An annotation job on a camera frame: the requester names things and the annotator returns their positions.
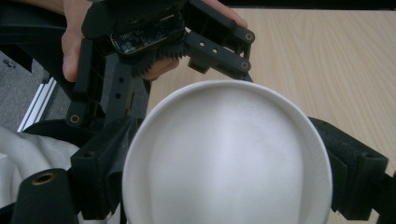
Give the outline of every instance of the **wooden table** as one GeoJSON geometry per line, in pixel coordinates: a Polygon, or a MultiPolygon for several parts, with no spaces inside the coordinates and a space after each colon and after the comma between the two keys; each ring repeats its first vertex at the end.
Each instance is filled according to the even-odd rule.
{"type": "MultiPolygon", "coordinates": [[[[255,83],[280,92],[389,158],[396,169],[396,12],[237,9],[256,34],[255,83]]],[[[153,82],[148,111],[188,84],[227,78],[180,67],[153,82]]],[[[373,212],[369,222],[375,223],[373,212]]],[[[331,212],[328,223],[348,223],[331,212]]]]}

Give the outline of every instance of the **human hand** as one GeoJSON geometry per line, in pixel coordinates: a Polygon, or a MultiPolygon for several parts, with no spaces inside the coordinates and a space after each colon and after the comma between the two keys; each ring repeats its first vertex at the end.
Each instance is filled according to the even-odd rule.
{"type": "MultiPolygon", "coordinates": [[[[248,24],[241,17],[218,0],[203,0],[203,2],[207,3],[224,16],[235,20],[238,25],[248,27],[248,24]]],[[[84,38],[81,32],[81,26],[91,4],[92,3],[87,0],[64,0],[64,15],[67,20],[67,28],[62,37],[62,49],[64,51],[63,70],[64,77],[70,82],[76,82],[77,80],[79,52],[81,40],[84,38]]],[[[151,69],[143,78],[148,80],[155,79],[177,66],[178,59],[160,59],[152,65],[151,69]]]]}

